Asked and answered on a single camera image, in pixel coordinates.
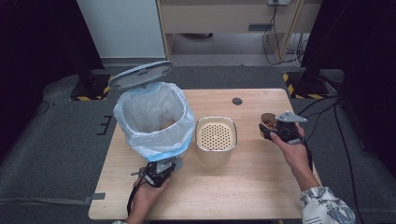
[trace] blue plastic bag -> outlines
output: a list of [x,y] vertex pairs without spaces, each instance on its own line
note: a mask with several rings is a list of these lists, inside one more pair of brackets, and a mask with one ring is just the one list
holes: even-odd
[[[133,88],[120,97],[113,113],[126,143],[147,161],[180,155],[190,145],[195,117],[183,91],[173,83]],[[161,130],[169,120],[175,123]]]

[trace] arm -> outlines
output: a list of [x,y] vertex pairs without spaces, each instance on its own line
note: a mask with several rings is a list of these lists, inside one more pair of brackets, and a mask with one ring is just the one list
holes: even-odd
[[[140,176],[135,182],[134,186],[139,183]],[[141,224],[144,222],[151,207],[155,204],[160,195],[167,189],[169,179],[167,179],[160,188],[154,188],[146,183],[144,179],[142,186],[136,192],[132,203],[131,214],[125,220],[128,224]]]
[[[299,133],[304,136],[304,130],[300,126],[297,126],[297,128],[299,129]],[[320,186],[309,168],[305,146],[302,143],[289,145],[283,142],[276,133],[270,134],[274,143],[282,150],[283,156],[290,166],[300,190],[304,191],[306,189]]]
[[[297,125],[299,133],[304,130]],[[289,145],[275,133],[270,133],[274,143],[282,150],[286,162],[302,191],[303,223],[355,223],[355,215],[347,204],[334,196],[329,188],[322,187],[308,165],[303,144]]]

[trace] perforated container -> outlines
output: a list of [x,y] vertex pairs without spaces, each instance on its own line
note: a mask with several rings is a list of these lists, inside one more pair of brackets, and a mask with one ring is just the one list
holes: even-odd
[[197,153],[209,167],[219,167],[230,160],[237,134],[233,121],[225,117],[199,119],[195,128]]

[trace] electrical cord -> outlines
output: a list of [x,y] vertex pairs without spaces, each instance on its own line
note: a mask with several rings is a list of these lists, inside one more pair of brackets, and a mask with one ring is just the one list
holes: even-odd
[[[298,115],[301,115],[303,112],[305,112],[306,109],[308,109],[309,107],[311,107],[312,105],[314,105],[314,104],[316,104],[316,103],[318,103],[318,102],[321,102],[321,101],[324,100],[324,99],[317,100],[317,101],[315,101],[314,103],[310,104],[310,105],[307,106],[305,109],[303,109]],[[320,111],[320,112],[318,112],[318,113],[311,114],[311,115],[309,115],[309,116],[306,117],[306,118],[309,118],[309,117],[312,117],[312,116],[314,116],[314,115],[316,115],[316,114],[319,114],[319,116],[318,116],[318,118],[317,118],[317,120],[316,120],[316,122],[315,122],[314,129],[313,129],[312,133],[308,136],[307,139],[309,140],[310,137],[311,137],[311,136],[313,135],[313,133],[315,132],[315,129],[316,129],[317,124],[318,124],[318,120],[319,120],[320,116],[322,115],[322,113],[324,113],[325,111],[328,111],[328,110],[330,110],[331,108],[333,108],[333,113],[334,113],[335,121],[336,121],[336,123],[337,123],[337,128],[338,128],[338,131],[339,131],[340,134],[341,134],[341,138],[342,138],[342,141],[343,141],[344,149],[345,149],[345,151],[346,151],[346,158],[347,158],[348,168],[349,168],[349,172],[350,172],[350,176],[351,176],[351,185],[352,185],[352,192],[353,192],[354,203],[355,203],[355,206],[356,206],[356,210],[357,210],[357,213],[358,213],[359,220],[361,221],[362,224],[364,224],[364,220],[363,220],[363,218],[362,218],[362,216],[361,216],[361,210],[360,210],[360,208],[359,208],[358,196],[357,196],[357,193],[356,193],[355,177],[354,177],[354,174],[353,174],[352,162],[351,162],[351,159],[350,159],[349,150],[348,150],[348,148],[347,148],[347,143],[346,143],[346,140],[345,140],[343,131],[342,131],[342,129],[341,129],[341,125],[340,125],[338,116],[337,116],[337,110],[336,110],[336,108],[337,108],[337,104],[340,102],[340,100],[341,100],[341,98],[337,99],[337,101],[336,101],[335,103],[333,103],[331,106],[329,106],[329,107],[323,109],[322,111]]]
[[275,0],[274,1],[274,15],[273,15],[272,19],[270,20],[269,25],[265,29],[264,34],[262,35],[262,48],[264,49],[265,58],[266,58],[267,62],[269,64],[272,64],[272,65],[293,62],[296,67],[301,68],[302,57],[304,56],[304,50],[303,50],[304,49],[304,42],[308,41],[308,39],[303,41],[303,34],[300,34],[300,39],[299,39],[299,44],[298,44],[297,49],[287,49],[289,52],[285,53],[285,54],[293,54],[293,58],[291,60],[284,61],[281,57],[279,57],[279,60],[280,60],[279,63],[271,63],[269,61],[269,59],[268,59],[268,53],[267,53],[267,50],[266,50],[265,45],[264,45],[264,37],[267,34],[268,28],[271,25],[273,25],[273,27],[274,27],[274,33],[275,33],[275,36],[276,36],[276,44],[277,44],[277,53],[280,56],[279,39],[277,37],[277,32],[276,32],[276,12],[277,12],[277,8],[278,8],[278,2],[277,2],[277,0]]
[[47,105],[47,108],[43,112],[41,112],[39,114],[36,114],[36,115],[33,115],[33,117],[39,117],[39,116],[45,114],[50,109],[50,103],[49,102],[43,100],[42,103],[45,103]]
[[326,112],[326,111],[330,110],[332,107],[336,106],[336,105],[338,104],[338,102],[340,102],[340,100],[341,100],[341,99],[339,98],[339,99],[337,99],[337,101],[335,101],[332,105],[330,105],[329,107],[323,109],[322,111],[320,111],[320,112],[318,112],[318,113],[311,114],[311,115],[305,117],[305,118],[307,119],[307,118],[310,118],[310,117],[312,117],[312,116],[318,114],[318,117],[317,117],[317,119],[315,120],[314,129],[312,130],[311,134],[309,134],[309,136],[307,137],[307,139],[310,139],[310,138],[312,137],[312,135],[314,135],[314,132],[315,132],[315,129],[317,128],[317,125],[318,125],[318,121],[319,121],[319,119],[320,119],[320,116],[321,116],[324,112]]
[[306,106],[300,113],[298,113],[297,115],[301,115],[301,114],[303,114],[304,112],[305,112],[305,110],[307,110],[309,107],[311,107],[312,105],[315,105],[315,104],[317,104],[317,103],[319,103],[319,102],[321,102],[321,101],[323,101],[323,100],[327,100],[327,99],[331,99],[331,98],[335,98],[335,97],[339,97],[339,95],[334,95],[334,96],[329,96],[329,97],[326,97],[326,98],[321,98],[321,99],[319,99],[319,100],[316,100],[316,101],[314,101],[313,103],[311,103],[310,105],[308,105],[308,106]]
[[333,91],[339,91],[341,89],[341,83],[333,81],[330,78],[328,78],[324,74],[323,70],[320,70],[319,76]]
[[273,25],[273,26],[274,26],[274,32],[275,32],[275,35],[276,35],[277,50],[278,50],[278,54],[280,55],[280,51],[279,51],[279,41],[278,41],[278,38],[277,38],[277,33],[276,33],[276,28],[275,28],[275,16],[276,16],[276,11],[277,11],[277,1],[276,1],[276,0],[274,1],[274,4],[275,4],[275,5],[274,5],[274,14],[273,14],[273,17],[271,18],[269,25],[265,28],[264,34],[262,35],[262,48],[264,49],[265,58],[266,58],[266,60],[267,60],[267,62],[268,62],[269,64],[271,64],[271,65],[277,65],[277,64],[282,64],[282,63],[290,63],[290,62],[292,62],[292,60],[283,61],[280,57],[279,57],[279,59],[280,59],[280,61],[281,61],[280,63],[271,63],[270,60],[268,59],[268,53],[267,53],[267,50],[265,49],[265,46],[264,46],[264,38],[265,38],[265,35],[266,35],[267,32],[268,32],[268,28],[269,28],[271,25]]
[[344,149],[346,151],[346,158],[347,158],[347,162],[348,162],[348,166],[349,166],[349,172],[350,172],[350,178],[351,178],[351,184],[352,184],[353,199],[354,199],[354,202],[355,202],[356,211],[358,212],[359,220],[361,221],[361,224],[364,224],[363,217],[361,216],[361,210],[359,208],[358,196],[356,194],[355,177],[353,175],[352,162],[351,162],[351,159],[350,159],[349,150],[347,148],[347,143],[346,143],[346,140],[345,140],[343,131],[341,129],[341,125],[340,125],[338,116],[337,116],[337,108],[336,107],[337,106],[334,107],[333,111],[334,111],[335,121],[337,122],[338,131],[341,134],[341,138],[342,138],[343,144],[344,144]]
[[128,216],[129,216],[129,214],[131,214],[131,209],[132,209],[132,203],[133,203],[133,200],[134,200],[134,196],[136,195],[136,193],[139,190],[140,186],[142,186],[142,185],[147,183],[146,181],[143,182],[143,179],[145,178],[145,175],[147,174],[146,171],[149,168],[149,166],[150,166],[150,162],[147,164],[146,168],[144,168],[144,170],[142,172],[139,170],[139,172],[131,173],[131,175],[139,175],[138,178],[140,178],[140,179],[139,179],[139,182],[132,188],[132,192],[129,195],[128,203],[126,205],[126,210],[128,212]]

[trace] trash can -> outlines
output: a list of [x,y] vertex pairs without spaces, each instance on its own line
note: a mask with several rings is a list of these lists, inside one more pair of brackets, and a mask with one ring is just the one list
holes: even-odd
[[148,162],[180,157],[190,145],[195,118],[174,83],[153,82],[173,69],[170,61],[143,64],[113,77],[112,90],[126,91],[113,113],[126,143]]

